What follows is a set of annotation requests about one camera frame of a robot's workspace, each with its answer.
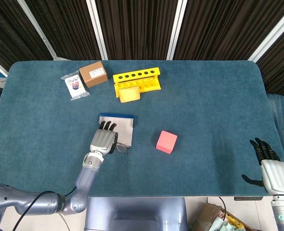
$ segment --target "robot finger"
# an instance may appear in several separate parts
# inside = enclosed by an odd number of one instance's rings
[[[117,126],[117,125],[116,125],[115,123],[113,123],[113,124],[111,125],[111,127],[110,127],[109,130],[110,130],[110,131],[113,131],[116,126]]]
[[[270,155],[269,155],[269,151],[268,151],[268,149],[267,149],[266,144],[264,143],[264,141],[262,141],[262,140],[260,140],[260,139],[258,139],[258,138],[255,138],[255,140],[256,140],[256,142],[259,144],[259,146],[260,146],[260,148],[261,148],[261,150],[262,150],[262,153],[263,153],[265,159],[270,160],[271,158],[270,158]]]
[[[105,121],[102,121],[102,122],[101,122],[101,124],[100,124],[100,126],[99,126],[99,129],[103,129],[104,123],[105,123]]]
[[[266,147],[267,147],[267,149],[269,151],[270,159],[271,160],[276,160],[274,152],[273,152],[272,148],[270,147],[270,145],[268,145],[267,142],[265,142],[265,141],[264,141],[264,143],[265,143],[265,145],[266,145]]]
[[[108,122],[105,124],[105,126],[104,126],[104,130],[108,130],[110,124],[111,124],[111,121],[108,121]]]
[[[250,178],[247,177],[247,175],[241,175],[242,178],[249,184],[257,185],[260,187],[264,187],[263,181],[262,180],[251,180]]]
[[[253,145],[253,147],[255,149],[255,153],[256,153],[256,157],[258,159],[259,165],[261,165],[261,161],[265,159],[265,157],[263,156],[262,150],[258,146],[258,144],[255,143],[255,141],[253,141],[253,140],[249,140],[249,141],[250,141],[250,143]]]
[[[110,150],[109,154],[112,154],[114,152],[114,150],[116,148],[116,145],[117,145],[117,140],[118,140],[118,132],[115,133],[114,142],[112,144],[112,147],[111,147],[111,150]]]
[[[279,158],[279,156],[276,154],[275,151],[273,151],[273,154],[274,154],[275,160],[281,161],[281,159]]]

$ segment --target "robotic arm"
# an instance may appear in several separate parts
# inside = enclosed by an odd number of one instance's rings
[[[273,196],[271,201],[278,231],[284,231],[284,162],[264,141],[250,140],[261,168],[262,180],[251,180],[246,175],[242,178],[249,184],[264,187]]]
[[[103,157],[113,153],[116,147],[118,133],[113,131],[116,124],[111,126],[110,124],[110,121],[107,123],[103,121],[97,129],[72,193],[63,196],[51,191],[24,192],[9,185],[0,184],[0,223],[5,209],[9,206],[14,206],[21,215],[48,215],[57,212],[68,215],[83,212]]]

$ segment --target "black cable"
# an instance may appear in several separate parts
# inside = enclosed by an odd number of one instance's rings
[[[224,203],[224,200],[219,196],[220,200],[223,202],[223,205],[224,205],[224,218],[223,218],[223,221],[225,221],[225,218],[226,218],[226,205]]]
[[[69,226],[68,226],[68,224],[67,224],[65,218],[64,218],[60,213],[59,213],[59,215],[61,216],[61,218],[63,219],[65,225],[67,226],[68,231],[70,231],[70,228],[69,228]]]
[[[70,191],[70,193],[67,193],[66,195],[64,195],[64,196],[68,196],[68,195],[70,195],[74,190],[76,189],[76,187],[74,187],[71,191]]]
[[[219,199],[223,202],[223,205],[224,205],[224,218],[223,218],[223,221],[224,221],[226,218],[226,205],[224,203],[224,200],[220,196],[219,196]]]
[[[53,191],[43,191],[42,193],[40,193],[35,199],[34,201],[29,205],[29,207],[25,210],[25,212],[21,215],[21,217],[19,218],[19,220],[17,221],[17,223],[15,224],[15,227],[13,228],[12,231],[15,231],[20,223],[20,221],[22,220],[22,218],[26,215],[26,213],[30,210],[30,208],[32,207],[32,205],[44,194],[48,194],[48,193],[55,193]]]

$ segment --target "robot wrist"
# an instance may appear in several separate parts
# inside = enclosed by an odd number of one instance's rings
[[[103,162],[102,153],[99,151],[91,151],[87,153],[84,157],[83,167],[90,167],[96,172],[99,172],[99,168]]]

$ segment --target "white robotic hand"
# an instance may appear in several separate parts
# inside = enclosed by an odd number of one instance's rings
[[[118,133],[113,131],[116,124],[114,123],[111,126],[110,124],[111,121],[107,123],[102,121],[90,144],[91,152],[100,152],[102,156],[113,153],[117,144]]]
[[[270,195],[284,195],[284,162],[275,151],[264,141],[255,138],[250,140],[261,167],[262,180],[251,180],[246,175],[242,178],[249,184],[265,187]]]
[[[114,152],[118,133],[113,130],[117,125],[114,123],[110,126],[110,124],[111,121],[107,123],[102,121],[100,124],[90,144],[90,152],[84,157],[83,167],[91,167],[98,172],[103,162],[103,157]]]
[[[264,187],[273,196],[271,201],[278,231],[284,231],[284,162],[265,142],[255,138],[250,140],[261,167],[262,180],[251,180],[246,175],[242,178],[249,184]]]

